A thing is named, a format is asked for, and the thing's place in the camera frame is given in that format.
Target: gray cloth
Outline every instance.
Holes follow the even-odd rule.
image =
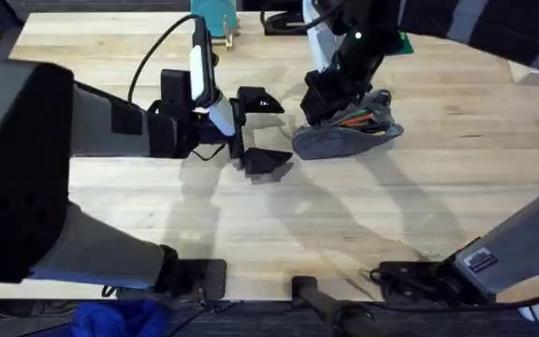
[[[387,95],[387,101],[378,102],[380,95]],[[358,106],[351,104],[320,125],[300,127],[293,135],[294,151],[305,160],[343,157],[360,154],[400,136],[403,129],[392,118],[389,96],[387,91],[373,92]],[[370,110],[376,122],[388,125],[387,131],[378,135],[339,126],[359,110]]]

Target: teal object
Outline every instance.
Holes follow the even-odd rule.
[[[230,31],[235,31],[236,0],[191,0],[191,13],[205,18],[212,37],[225,37],[224,18]]]

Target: floor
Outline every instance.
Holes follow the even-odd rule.
[[[173,336],[331,336],[327,326],[313,310],[299,309],[285,314],[284,311],[288,307],[289,303],[286,302],[239,303],[221,314],[201,315]],[[191,307],[175,310],[170,330],[192,317],[197,310]],[[393,337],[539,336],[539,326],[520,317],[517,311],[490,314],[407,315],[376,310],[372,314],[379,329],[386,336]],[[22,336],[30,331],[57,327],[71,320],[72,314],[35,318],[0,317],[0,337]]]

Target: green object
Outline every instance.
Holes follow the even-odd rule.
[[[235,0],[191,0],[191,13],[205,18],[212,37],[224,37],[224,20],[231,31],[236,30]]]
[[[402,40],[402,48],[394,53],[390,53],[388,56],[392,55],[406,55],[406,54],[412,54],[414,53],[413,46],[411,45],[411,40],[409,40],[409,37],[407,36],[407,33],[400,32],[401,34],[401,40]]]

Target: black clamp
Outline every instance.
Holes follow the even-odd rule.
[[[242,139],[242,128],[246,124],[247,113],[284,113],[284,108],[280,103],[259,87],[240,87],[237,98],[230,98],[234,111],[235,135],[228,143],[230,157],[239,159],[240,167],[245,174],[269,174],[286,163],[292,154],[283,151],[259,149],[256,147],[244,151],[244,141]]]

